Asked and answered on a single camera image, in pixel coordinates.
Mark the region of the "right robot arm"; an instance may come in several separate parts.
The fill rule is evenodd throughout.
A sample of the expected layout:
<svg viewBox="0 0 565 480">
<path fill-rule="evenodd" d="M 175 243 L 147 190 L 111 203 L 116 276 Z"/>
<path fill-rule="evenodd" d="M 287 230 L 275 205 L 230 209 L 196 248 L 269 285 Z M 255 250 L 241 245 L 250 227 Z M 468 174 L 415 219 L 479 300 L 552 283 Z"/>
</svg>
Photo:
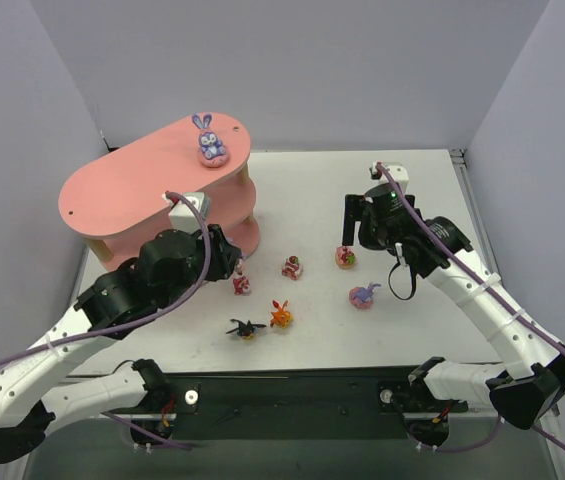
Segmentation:
<svg viewBox="0 0 565 480">
<path fill-rule="evenodd" d="M 490 405 L 529 430 L 565 395 L 565 344 L 526 317 L 451 220 L 423 219 L 414 196 L 384 183 L 346 195 L 342 241 L 394 256 L 444 293 L 498 354 L 490 365 L 428 360 L 409 378 L 428 396 Z"/>
</svg>

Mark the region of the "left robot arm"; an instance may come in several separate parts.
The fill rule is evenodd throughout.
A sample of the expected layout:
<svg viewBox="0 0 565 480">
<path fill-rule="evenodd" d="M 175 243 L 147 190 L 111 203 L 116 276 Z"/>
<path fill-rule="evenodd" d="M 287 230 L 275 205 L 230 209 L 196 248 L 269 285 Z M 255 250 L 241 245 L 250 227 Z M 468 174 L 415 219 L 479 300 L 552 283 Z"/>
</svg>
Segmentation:
<svg viewBox="0 0 565 480">
<path fill-rule="evenodd" d="M 165 374 L 140 359 L 95 379 L 64 384 L 78 366 L 178 307 L 203 282 L 228 279 L 242 256 L 221 227 L 165 230 L 137 256 L 98 277 L 22 358 L 0 368 L 0 464 L 36 449 L 71 423 L 117 409 L 162 409 Z"/>
</svg>

